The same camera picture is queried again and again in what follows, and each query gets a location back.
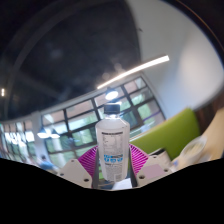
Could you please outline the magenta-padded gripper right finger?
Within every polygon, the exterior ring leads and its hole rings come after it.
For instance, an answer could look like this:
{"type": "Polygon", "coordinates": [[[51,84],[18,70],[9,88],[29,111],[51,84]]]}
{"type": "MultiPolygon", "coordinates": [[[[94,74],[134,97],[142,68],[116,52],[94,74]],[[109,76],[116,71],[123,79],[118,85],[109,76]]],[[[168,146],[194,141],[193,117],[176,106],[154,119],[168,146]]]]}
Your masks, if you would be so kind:
{"type": "Polygon", "coordinates": [[[129,145],[130,178],[133,188],[143,187],[171,173],[171,160],[164,148],[147,154],[129,145]]]}

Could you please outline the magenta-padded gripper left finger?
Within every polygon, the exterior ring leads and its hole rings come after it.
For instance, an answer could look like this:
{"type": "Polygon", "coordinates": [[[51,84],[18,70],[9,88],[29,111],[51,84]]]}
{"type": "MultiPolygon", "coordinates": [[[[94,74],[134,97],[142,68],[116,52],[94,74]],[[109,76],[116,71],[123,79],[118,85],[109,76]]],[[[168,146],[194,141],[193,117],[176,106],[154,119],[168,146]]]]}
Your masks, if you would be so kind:
{"type": "Polygon", "coordinates": [[[97,189],[99,184],[99,154],[94,146],[78,159],[70,159],[58,176],[83,188],[97,189]]]}

